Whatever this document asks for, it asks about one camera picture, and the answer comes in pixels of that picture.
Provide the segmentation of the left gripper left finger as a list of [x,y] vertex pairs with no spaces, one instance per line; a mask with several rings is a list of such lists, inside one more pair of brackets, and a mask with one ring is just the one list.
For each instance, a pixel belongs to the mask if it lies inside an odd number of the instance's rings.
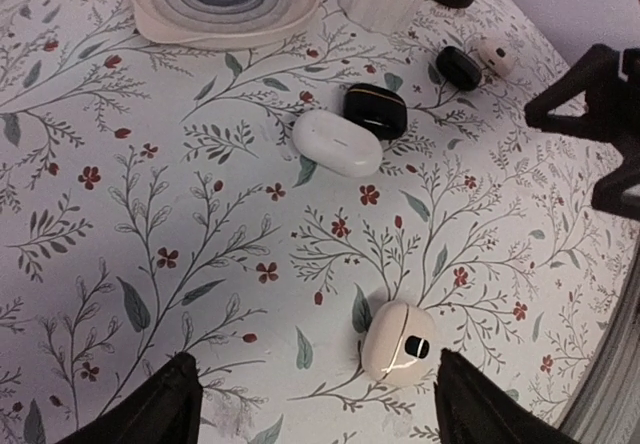
[[202,399],[196,359],[180,352],[120,404],[61,442],[196,443]]

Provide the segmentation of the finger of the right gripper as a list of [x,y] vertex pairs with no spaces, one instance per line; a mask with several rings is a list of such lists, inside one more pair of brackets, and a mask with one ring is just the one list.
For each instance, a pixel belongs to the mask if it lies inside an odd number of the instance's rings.
[[639,196],[639,50],[593,45],[556,83],[524,106],[526,124],[546,133],[608,143],[618,168],[596,182],[595,210],[637,214]]

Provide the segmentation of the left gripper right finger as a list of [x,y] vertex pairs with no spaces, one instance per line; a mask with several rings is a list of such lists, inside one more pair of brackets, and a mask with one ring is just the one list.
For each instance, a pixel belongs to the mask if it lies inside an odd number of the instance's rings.
[[444,348],[434,384],[442,443],[572,443],[486,377],[462,354]]

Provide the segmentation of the beige earbud charging case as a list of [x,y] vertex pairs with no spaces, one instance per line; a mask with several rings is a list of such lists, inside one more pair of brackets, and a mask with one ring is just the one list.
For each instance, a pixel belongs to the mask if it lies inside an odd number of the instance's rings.
[[434,318],[406,302],[385,303],[374,315],[361,352],[364,372],[394,387],[419,383],[436,348]]

